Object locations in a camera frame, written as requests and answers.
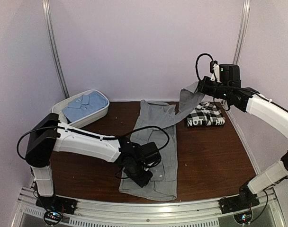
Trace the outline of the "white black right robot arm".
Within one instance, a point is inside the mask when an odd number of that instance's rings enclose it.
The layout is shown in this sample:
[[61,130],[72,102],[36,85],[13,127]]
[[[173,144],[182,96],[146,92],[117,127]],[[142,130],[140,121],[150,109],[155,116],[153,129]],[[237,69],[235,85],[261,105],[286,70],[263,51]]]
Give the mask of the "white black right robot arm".
[[[229,105],[264,121],[288,141],[288,111],[267,99],[257,90],[246,87],[224,85],[205,76],[198,83],[198,91],[226,100]],[[270,165],[240,188],[235,204],[245,209],[253,202],[253,197],[275,183],[288,178],[288,150],[279,161]]]

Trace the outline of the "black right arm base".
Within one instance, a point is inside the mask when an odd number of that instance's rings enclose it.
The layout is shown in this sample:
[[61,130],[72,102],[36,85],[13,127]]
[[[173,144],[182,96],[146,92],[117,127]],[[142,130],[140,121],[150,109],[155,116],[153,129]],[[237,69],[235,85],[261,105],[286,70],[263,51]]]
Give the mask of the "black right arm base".
[[237,212],[250,209],[260,204],[257,195],[249,192],[240,192],[239,195],[232,197],[223,197],[219,201],[219,207],[222,214]]

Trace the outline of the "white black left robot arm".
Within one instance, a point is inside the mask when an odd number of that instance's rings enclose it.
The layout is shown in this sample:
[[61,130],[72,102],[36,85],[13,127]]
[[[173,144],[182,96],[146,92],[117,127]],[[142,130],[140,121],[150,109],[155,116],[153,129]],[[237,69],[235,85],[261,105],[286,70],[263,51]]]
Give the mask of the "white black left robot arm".
[[126,136],[105,136],[80,130],[59,120],[55,113],[48,114],[33,130],[26,133],[28,145],[23,157],[31,167],[37,191],[50,210],[61,205],[55,196],[50,164],[53,152],[71,152],[95,157],[123,168],[128,179],[138,186],[146,186],[152,172],[145,167],[142,147]]

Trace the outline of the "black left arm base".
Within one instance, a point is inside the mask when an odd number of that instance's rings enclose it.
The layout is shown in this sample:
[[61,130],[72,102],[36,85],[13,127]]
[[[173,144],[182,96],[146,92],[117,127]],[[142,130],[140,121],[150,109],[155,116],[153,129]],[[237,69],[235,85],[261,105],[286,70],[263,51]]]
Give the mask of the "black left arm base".
[[75,199],[69,199],[57,195],[52,197],[43,197],[41,195],[37,196],[36,206],[41,208],[57,211],[61,214],[70,214],[75,213],[77,201]]

